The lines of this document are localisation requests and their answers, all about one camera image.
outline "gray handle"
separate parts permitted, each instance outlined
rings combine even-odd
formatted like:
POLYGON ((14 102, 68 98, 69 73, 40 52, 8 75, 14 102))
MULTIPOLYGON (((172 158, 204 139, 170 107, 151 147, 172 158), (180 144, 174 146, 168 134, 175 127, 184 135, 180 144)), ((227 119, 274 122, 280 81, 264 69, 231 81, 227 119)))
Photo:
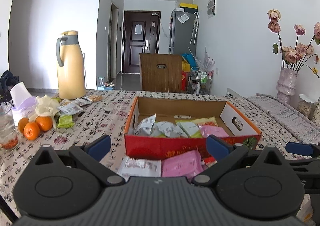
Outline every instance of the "gray handle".
POLYGON ((58 64, 59 64, 60 67, 63 66, 63 62, 62 62, 61 57, 60 57, 60 42, 61 41, 66 41, 67 39, 68 39, 67 37, 60 37, 57 40, 56 53, 57 53, 57 61, 58 61, 58 64))

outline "orange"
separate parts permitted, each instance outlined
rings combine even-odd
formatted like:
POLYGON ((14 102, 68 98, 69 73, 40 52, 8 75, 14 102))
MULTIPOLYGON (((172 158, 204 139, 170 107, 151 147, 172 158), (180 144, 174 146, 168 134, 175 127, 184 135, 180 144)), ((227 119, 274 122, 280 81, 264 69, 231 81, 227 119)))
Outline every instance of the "orange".
POLYGON ((19 120, 18 123, 18 129, 19 131, 23 134, 23 130, 24 127, 29 123, 29 119, 28 118, 22 118, 21 120, 19 120))
POLYGON ((38 117, 36 118, 36 123, 42 131, 48 131, 52 128, 51 117, 38 117))
POLYGON ((29 140, 35 140, 40 135, 40 129, 37 123, 29 122, 23 130, 24 136, 29 140))

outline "pink vase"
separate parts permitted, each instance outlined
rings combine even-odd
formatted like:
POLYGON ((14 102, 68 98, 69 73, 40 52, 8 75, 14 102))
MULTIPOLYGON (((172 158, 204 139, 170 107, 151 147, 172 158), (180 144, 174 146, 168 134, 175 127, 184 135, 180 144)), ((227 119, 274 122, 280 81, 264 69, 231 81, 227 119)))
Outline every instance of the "pink vase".
POLYGON ((291 96, 296 93, 298 73, 290 68, 281 67, 278 84, 276 89, 278 90, 277 98, 289 104, 291 96))

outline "blue gripper pad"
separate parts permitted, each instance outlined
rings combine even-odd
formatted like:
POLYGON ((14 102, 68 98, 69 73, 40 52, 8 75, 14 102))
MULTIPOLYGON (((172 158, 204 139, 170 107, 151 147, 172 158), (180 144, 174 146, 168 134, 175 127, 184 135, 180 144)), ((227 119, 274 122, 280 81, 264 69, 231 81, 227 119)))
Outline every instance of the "blue gripper pad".
POLYGON ((301 156, 311 156, 313 154, 313 148, 308 144, 288 142, 285 145, 285 150, 288 153, 297 154, 301 156))
POLYGON ((220 161, 233 151, 233 146, 214 135, 209 135, 209 137, 207 137, 206 148, 209 154, 217 161, 220 161))
POLYGON ((111 138, 108 135, 103 135, 84 147, 84 151, 98 162, 109 153, 110 149, 111 138))

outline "brown door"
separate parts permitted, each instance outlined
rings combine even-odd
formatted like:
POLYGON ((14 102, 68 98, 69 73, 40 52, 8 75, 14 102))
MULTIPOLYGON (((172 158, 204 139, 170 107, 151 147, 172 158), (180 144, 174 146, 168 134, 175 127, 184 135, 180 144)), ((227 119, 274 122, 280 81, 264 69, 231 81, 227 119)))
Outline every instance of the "brown door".
POLYGON ((124 12, 124 73, 140 73, 139 53, 158 53, 159 18, 160 12, 124 12))

